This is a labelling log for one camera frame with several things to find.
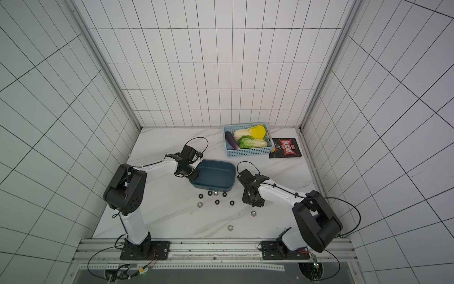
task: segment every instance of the purple eggplant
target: purple eggplant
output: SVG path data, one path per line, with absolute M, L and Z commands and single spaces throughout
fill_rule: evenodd
M 238 142 L 235 140 L 235 138 L 230 132 L 226 131 L 225 136 L 230 146 L 232 146 L 234 149 L 240 149 L 240 146 L 238 146 Z

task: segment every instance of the black snack package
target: black snack package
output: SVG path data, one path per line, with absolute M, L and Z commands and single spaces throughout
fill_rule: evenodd
M 274 148 L 270 158 L 301 157 L 300 148 L 295 138 L 273 138 Z

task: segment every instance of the marble table surface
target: marble table surface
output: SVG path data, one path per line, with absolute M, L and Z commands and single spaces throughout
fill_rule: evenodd
M 296 138 L 302 146 L 295 129 L 270 129 L 272 137 Z M 270 159 L 268 155 L 227 157 L 224 149 L 222 129 L 213 128 L 154 128 L 142 129 L 128 159 L 128 164 L 142 165 L 160 160 L 166 153 L 180 152 L 183 145 L 191 138 L 203 136 L 209 146 L 203 153 L 204 159 L 222 160 L 233 163 L 250 161 L 261 174 L 275 182 L 298 191 L 310 192 L 315 189 L 306 160 L 300 158 Z M 198 151 L 206 146 L 203 139 L 189 143 Z M 248 163 L 241 163 L 239 170 L 248 168 L 252 174 L 256 170 Z M 235 184 L 227 197 L 208 196 L 207 190 L 193 187 L 188 179 L 176 178 L 168 174 L 149 182 L 145 187 L 140 205 L 145 226 L 156 239 L 176 238 L 277 238 L 288 227 L 296 227 L 296 221 L 290 208 L 281 207 L 265 201 L 263 207 L 254 207 L 243 203 L 243 186 L 235 177 Z M 116 211 L 108 206 L 99 221 L 93 238 L 117 238 L 124 234 L 119 217 L 112 219 Z

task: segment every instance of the black cable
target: black cable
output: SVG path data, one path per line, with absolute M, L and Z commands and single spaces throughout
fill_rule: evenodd
M 361 223 L 361 213 L 360 213 L 360 211 L 359 211 L 352 203 L 350 203 L 350 202 L 348 202 L 348 201 L 345 201 L 345 200 L 340 199 L 340 198 L 337 198 L 337 197 L 318 197 L 318 198 L 302 197 L 302 196 L 300 196 L 298 193 L 293 193 L 293 192 L 290 192 L 290 191 L 288 191 L 288 190 L 285 190 L 285 189 L 283 189 L 282 187 L 277 186 L 276 184 L 267 184 L 267 185 L 271 185 L 272 187 L 277 187 L 277 188 L 279 188 L 279 189 L 281 189 L 281 190 L 283 190 L 283 191 L 286 191 L 286 192 L 290 193 L 291 195 L 293 195 L 293 196 L 295 196 L 295 197 L 301 197 L 301 198 L 305 198 L 305 199 L 308 199 L 308 200 L 317 200 L 317 199 L 336 199 L 336 200 L 340 200 L 340 201 L 345 202 L 345 203 L 349 204 L 350 206 L 352 206 L 352 207 L 358 212 L 358 215 L 359 215 L 359 217 L 360 217 L 360 220 L 358 221 L 358 224 L 356 225 L 356 227 L 354 227 L 351 231 L 349 231 L 349 232 L 347 232 L 347 233 L 345 233 L 345 234 L 340 234 L 340 235 L 337 236 L 337 238 L 338 238 L 338 237 L 343 237 L 343 236 L 345 236 L 345 235 L 350 234 L 351 232 L 353 232 L 354 230 L 356 230 L 356 229 L 358 228 L 358 226 L 360 225 L 360 223 Z
M 339 271 L 341 270 L 341 263 L 339 262 L 339 260 L 337 259 L 336 256 L 334 256 L 334 254 L 330 253 L 329 251 L 325 250 L 327 253 L 331 254 L 336 260 L 337 260 L 337 263 L 339 264 L 339 268 L 337 269 L 336 273 L 334 273 L 333 275 L 331 275 L 330 277 L 326 277 L 326 278 L 323 278 L 323 279 L 318 279 L 318 280 L 315 280 L 315 281 L 323 281 L 323 280 L 327 280 L 327 279 L 330 279 L 330 278 L 333 278 L 334 276 L 336 276 Z
M 201 153 L 203 153 L 203 152 L 205 152 L 205 150 L 208 148 L 208 144 L 209 144 L 208 140 L 207 140 L 205 137 L 194 137 L 194 138 L 190 139 L 188 142 L 186 142 L 185 146 L 186 146 L 189 142 L 191 142 L 192 140 L 197 139 L 197 138 L 203 138 L 203 139 L 205 139 L 205 140 L 207 141 L 207 146 L 206 146 L 205 149 L 201 152 Z
M 251 162 L 249 162 L 249 161 L 241 161 L 241 162 L 239 162 L 239 163 L 237 164 L 237 173 L 238 173 L 238 174 L 240 174 L 240 172 L 238 171 L 238 166 L 239 166 L 241 163 L 250 163 L 251 165 L 254 166 L 254 168 L 256 168 L 258 174 L 260 174 L 260 171 L 258 170 L 258 168 L 257 168 L 253 163 L 251 163 Z
M 87 263 L 87 270 L 88 270 L 88 272 L 90 272 L 91 275 L 93 275 L 94 277 L 98 277 L 98 278 L 101 278 L 101 279 L 103 279 L 103 280 L 107 280 L 107 281 L 108 281 L 107 278 L 101 277 L 101 276 L 98 276 L 98 275 L 94 275 L 94 274 L 90 271 L 90 261 L 93 259 L 93 257 L 94 257 L 95 255 L 99 254 L 99 253 L 102 252 L 102 251 L 105 251 L 105 250 L 108 250 L 108 249 L 113 249 L 113 248 L 116 248 L 116 249 L 117 249 L 117 248 L 118 248 L 118 247 L 117 247 L 117 242 L 118 242 L 118 240 L 120 240 L 120 238 L 123 237 L 123 236 L 125 236 L 125 234 L 123 234 L 123 235 L 121 235 L 121 236 L 118 237 L 118 239 L 115 241 L 115 245 L 114 245 L 113 247 L 106 248 L 106 249 L 102 249 L 102 250 L 100 250 L 99 252 L 95 253 L 92 257 L 90 257 L 90 259 L 88 260 L 88 263 Z

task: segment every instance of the black mounting plate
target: black mounting plate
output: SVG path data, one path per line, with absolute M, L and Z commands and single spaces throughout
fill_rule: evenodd
M 310 255 L 305 253 L 299 253 L 296 250 L 289 250 L 286 257 L 282 257 L 278 252 L 278 242 L 277 241 L 261 241 L 260 245 L 262 246 L 262 258 L 266 260 L 281 260 L 281 259 L 309 259 Z
M 150 242 L 150 249 L 149 249 L 149 254 L 148 257 L 143 258 L 141 254 L 136 252 L 131 246 L 127 245 L 128 242 L 126 242 L 123 246 L 122 252 L 120 259 L 121 260 L 152 260 L 154 253 L 153 249 L 156 249 L 158 251 L 158 260 L 166 260 L 168 257 L 169 253 L 169 246 L 170 242 L 169 241 L 152 241 Z

